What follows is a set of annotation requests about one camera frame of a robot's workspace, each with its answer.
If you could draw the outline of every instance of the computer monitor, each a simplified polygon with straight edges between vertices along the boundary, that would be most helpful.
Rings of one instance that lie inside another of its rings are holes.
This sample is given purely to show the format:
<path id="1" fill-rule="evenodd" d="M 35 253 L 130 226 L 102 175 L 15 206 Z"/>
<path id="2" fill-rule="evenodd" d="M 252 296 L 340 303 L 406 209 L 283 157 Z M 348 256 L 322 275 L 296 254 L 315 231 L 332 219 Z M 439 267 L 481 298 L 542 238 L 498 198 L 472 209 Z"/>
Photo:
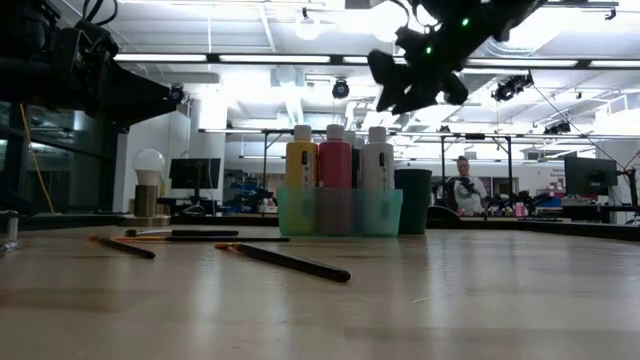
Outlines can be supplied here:
<path id="1" fill-rule="evenodd" d="M 616 162 L 606 159 L 564 158 L 567 195 L 609 195 L 618 185 Z"/>
<path id="2" fill-rule="evenodd" d="M 200 189 L 217 189 L 220 177 L 220 159 L 172 159 L 169 171 L 171 188 L 195 189 L 195 197 L 200 197 Z"/>

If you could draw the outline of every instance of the man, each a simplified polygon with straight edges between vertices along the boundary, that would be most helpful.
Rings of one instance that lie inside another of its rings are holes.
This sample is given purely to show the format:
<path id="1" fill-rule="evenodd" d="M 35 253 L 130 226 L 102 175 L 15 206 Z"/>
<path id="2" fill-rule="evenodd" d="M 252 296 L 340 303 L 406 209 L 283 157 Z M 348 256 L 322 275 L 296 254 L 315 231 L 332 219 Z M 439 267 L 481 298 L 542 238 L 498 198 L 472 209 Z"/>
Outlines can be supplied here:
<path id="1" fill-rule="evenodd" d="M 461 209 L 467 216 L 485 211 L 487 190 L 480 179 L 469 175 L 469 160 L 460 156 L 456 162 L 458 174 L 447 181 L 449 208 Z"/>

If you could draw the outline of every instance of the black paintbrush handle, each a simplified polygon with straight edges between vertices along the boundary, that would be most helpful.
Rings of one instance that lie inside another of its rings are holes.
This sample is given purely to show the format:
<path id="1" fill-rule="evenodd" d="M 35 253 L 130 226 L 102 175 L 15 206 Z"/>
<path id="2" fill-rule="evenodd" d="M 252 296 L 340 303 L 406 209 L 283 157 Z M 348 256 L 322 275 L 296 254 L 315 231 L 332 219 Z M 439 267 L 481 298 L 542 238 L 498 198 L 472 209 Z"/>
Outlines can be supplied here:
<path id="1" fill-rule="evenodd" d="M 287 242 L 289 238 L 243 238 L 243 237 L 220 237 L 220 236 L 168 236 L 166 241 L 174 242 Z"/>
<path id="2" fill-rule="evenodd" d="M 238 236 L 232 230 L 173 230 L 171 236 Z"/>
<path id="3" fill-rule="evenodd" d="M 111 239 L 100 238 L 100 239 L 98 239 L 98 242 L 103 246 L 110 247 L 110 248 L 118 250 L 118 251 L 126 252 L 128 254 L 136 255 L 136 256 L 139 256 L 141 258 L 153 259 L 153 258 L 156 257 L 156 254 L 151 252 L 151 251 L 148 251 L 148 250 L 145 250 L 145 249 L 140 249 L 140 248 L 135 247 L 135 246 L 123 244 L 121 242 L 114 241 L 114 240 L 111 240 Z"/>
<path id="4" fill-rule="evenodd" d="M 342 283 L 347 282 L 351 279 L 351 274 L 347 270 L 340 269 L 331 265 L 321 264 L 315 261 L 297 258 L 295 256 L 280 254 L 247 244 L 237 244 L 236 250 L 254 259 L 284 266 L 289 269 L 302 271 L 307 274 L 319 276 L 321 278 Z"/>

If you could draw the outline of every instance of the bottle cap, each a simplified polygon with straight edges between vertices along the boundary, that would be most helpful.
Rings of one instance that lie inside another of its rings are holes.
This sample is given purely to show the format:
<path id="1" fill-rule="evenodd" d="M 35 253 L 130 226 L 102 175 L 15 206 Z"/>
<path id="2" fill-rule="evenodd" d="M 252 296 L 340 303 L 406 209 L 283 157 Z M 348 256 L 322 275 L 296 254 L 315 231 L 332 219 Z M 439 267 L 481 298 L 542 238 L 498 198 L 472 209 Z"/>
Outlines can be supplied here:
<path id="1" fill-rule="evenodd" d="M 351 146 L 356 145 L 356 133 L 355 131 L 345 131 L 344 141 L 348 142 Z"/>
<path id="2" fill-rule="evenodd" d="M 344 140 L 344 126 L 337 124 L 327 125 L 327 140 Z"/>
<path id="3" fill-rule="evenodd" d="M 387 129 L 384 126 L 370 127 L 369 142 L 387 142 Z"/>
<path id="4" fill-rule="evenodd" d="M 356 149 L 362 149 L 364 144 L 365 144 L 364 138 L 361 138 L 361 137 L 356 138 Z"/>
<path id="5" fill-rule="evenodd" d="M 311 141 L 311 126 L 309 125 L 296 125 L 293 128 L 293 140 L 308 140 Z"/>

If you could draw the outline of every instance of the green plastic cup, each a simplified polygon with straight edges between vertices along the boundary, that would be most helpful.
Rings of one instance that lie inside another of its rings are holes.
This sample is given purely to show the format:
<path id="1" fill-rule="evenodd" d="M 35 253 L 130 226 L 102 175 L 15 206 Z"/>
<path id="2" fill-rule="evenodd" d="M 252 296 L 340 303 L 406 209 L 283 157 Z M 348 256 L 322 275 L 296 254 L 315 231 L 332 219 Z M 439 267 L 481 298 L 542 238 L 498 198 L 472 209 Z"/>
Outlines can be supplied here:
<path id="1" fill-rule="evenodd" d="M 399 169 L 395 171 L 395 182 L 396 189 L 404 193 L 398 233 L 424 234 L 431 205 L 431 171 Z"/>

